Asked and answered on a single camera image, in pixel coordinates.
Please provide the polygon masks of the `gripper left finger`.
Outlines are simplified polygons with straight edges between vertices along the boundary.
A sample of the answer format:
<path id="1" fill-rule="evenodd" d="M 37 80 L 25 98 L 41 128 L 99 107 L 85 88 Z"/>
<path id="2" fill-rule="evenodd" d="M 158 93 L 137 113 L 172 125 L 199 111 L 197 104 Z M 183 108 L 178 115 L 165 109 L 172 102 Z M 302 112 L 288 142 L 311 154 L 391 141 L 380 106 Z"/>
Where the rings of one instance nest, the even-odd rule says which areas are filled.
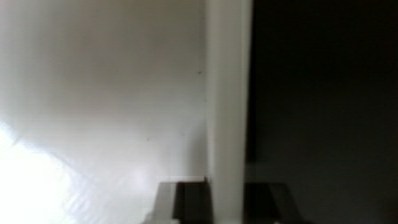
<path id="1" fill-rule="evenodd" d="M 208 224 L 208 183 L 162 182 L 142 224 Z"/>

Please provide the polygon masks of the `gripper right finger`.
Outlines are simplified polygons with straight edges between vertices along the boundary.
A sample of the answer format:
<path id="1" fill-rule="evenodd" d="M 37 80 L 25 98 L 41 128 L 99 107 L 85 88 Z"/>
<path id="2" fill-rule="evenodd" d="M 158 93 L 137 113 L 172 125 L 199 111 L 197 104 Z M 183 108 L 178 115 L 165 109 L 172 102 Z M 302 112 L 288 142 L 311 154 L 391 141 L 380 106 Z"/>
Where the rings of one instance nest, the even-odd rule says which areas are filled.
<path id="1" fill-rule="evenodd" d="M 245 184 L 245 224 L 313 224 L 300 214 L 286 184 Z"/>

